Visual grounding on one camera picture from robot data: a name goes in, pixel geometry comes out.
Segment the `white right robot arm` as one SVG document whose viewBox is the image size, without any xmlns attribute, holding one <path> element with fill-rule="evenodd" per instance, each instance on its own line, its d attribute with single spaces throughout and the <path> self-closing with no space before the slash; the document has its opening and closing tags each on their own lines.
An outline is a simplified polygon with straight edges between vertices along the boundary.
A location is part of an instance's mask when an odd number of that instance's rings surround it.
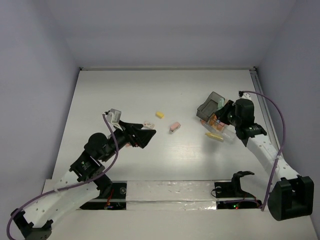
<svg viewBox="0 0 320 240">
<path fill-rule="evenodd" d="M 275 149 L 265 129 L 255 122 L 254 103 L 250 99 L 229 100 L 215 112 L 217 120 L 232 125 L 238 139 L 257 158 L 269 175 L 261 209 L 268 208 L 272 217 L 283 221 L 313 212 L 314 182 L 301 176 Z"/>
</svg>

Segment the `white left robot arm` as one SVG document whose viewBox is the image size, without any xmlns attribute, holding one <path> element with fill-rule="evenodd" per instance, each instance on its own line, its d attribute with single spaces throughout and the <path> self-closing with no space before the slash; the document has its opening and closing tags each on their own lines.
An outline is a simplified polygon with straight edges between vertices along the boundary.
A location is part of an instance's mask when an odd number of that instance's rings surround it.
<svg viewBox="0 0 320 240">
<path fill-rule="evenodd" d="M 48 239 L 65 215 L 92 199 L 110 196 L 113 182 L 106 175 L 109 169 L 104 162 L 110 158 L 116 160 L 120 149 L 127 144 L 145 148 L 155 134 L 156 130 L 145 129 L 143 124 L 123 121 L 110 136 L 94 133 L 53 189 L 14 210 L 9 221 L 15 223 L 26 240 Z"/>
</svg>

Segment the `yellow highlighter pen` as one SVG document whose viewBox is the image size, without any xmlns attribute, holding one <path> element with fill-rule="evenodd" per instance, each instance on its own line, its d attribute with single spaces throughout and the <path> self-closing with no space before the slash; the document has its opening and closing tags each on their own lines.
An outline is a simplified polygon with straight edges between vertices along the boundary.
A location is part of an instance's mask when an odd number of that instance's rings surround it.
<svg viewBox="0 0 320 240">
<path fill-rule="evenodd" d="M 220 136 L 219 134 L 216 133 L 212 133 L 212 132 L 206 132 L 205 135 L 213 140 L 219 141 L 219 142 L 224 142 L 224 138 L 222 136 Z"/>
</svg>

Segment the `green highlighter pen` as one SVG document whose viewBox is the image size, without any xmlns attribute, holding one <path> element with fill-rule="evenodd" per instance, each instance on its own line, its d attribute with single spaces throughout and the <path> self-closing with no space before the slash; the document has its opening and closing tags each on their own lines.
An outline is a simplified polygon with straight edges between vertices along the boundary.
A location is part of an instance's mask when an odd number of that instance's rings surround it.
<svg viewBox="0 0 320 240">
<path fill-rule="evenodd" d="M 218 100 L 217 110 L 220 110 L 224 105 L 225 105 L 225 98 L 221 97 L 221 98 Z"/>
</svg>

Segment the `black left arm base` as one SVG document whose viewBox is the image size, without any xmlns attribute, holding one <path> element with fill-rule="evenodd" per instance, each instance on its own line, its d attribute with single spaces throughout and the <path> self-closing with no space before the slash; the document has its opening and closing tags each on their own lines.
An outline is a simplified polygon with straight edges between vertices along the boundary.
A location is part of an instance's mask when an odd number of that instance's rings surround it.
<svg viewBox="0 0 320 240">
<path fill-rule="evenodd" d="M 80 206 L 81 210 L 126 210 L 127 182 L 112 182 L 106 175 L 93 181 L 99 195 Z"/>
</svg>

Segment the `orange highlighter pen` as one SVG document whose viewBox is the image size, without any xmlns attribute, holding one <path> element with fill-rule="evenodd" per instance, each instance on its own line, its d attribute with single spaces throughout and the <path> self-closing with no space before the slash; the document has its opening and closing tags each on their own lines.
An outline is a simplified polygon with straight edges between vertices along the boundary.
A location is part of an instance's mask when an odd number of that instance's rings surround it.
<svg viewBox="0 0 320 240">
<path fill-rule="evenodd" d="M 217 128 L 219 126 L 217 118 L 215 116 L 211 117 L 208 123 L 213 128 Z"/>
</svg>

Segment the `blue highlighter pen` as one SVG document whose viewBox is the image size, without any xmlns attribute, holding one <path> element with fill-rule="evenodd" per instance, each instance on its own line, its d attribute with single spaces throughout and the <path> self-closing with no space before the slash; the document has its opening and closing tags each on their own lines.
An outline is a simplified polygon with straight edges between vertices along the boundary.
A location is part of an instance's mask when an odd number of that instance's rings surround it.
<svg viewBox="0 0 320 240">
<path fill-rule="evenodd" d="M 225 125 L 225 124 L 224 124 L 223 122 L 221 122 L 220 120 L 218 120 L 217 123 L 218 123 L 220 126 L 222 126 L 222 127 Z"/>
</svg>

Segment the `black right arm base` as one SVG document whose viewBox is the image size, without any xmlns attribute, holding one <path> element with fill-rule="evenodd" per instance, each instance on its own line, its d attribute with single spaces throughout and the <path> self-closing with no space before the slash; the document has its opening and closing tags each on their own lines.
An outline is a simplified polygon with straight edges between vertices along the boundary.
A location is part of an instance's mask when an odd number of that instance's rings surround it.
<svg viewBox="0 0 320 240">
<path fill-rule="evenodd" d="M 217 209 L 260 209 L 262 201 L 241 187 L 241 178 L 254 175 L 252 171 L 238 171 L 231 180 L 218 180 L 210 195 L 216 199 Z"/>
</svg>

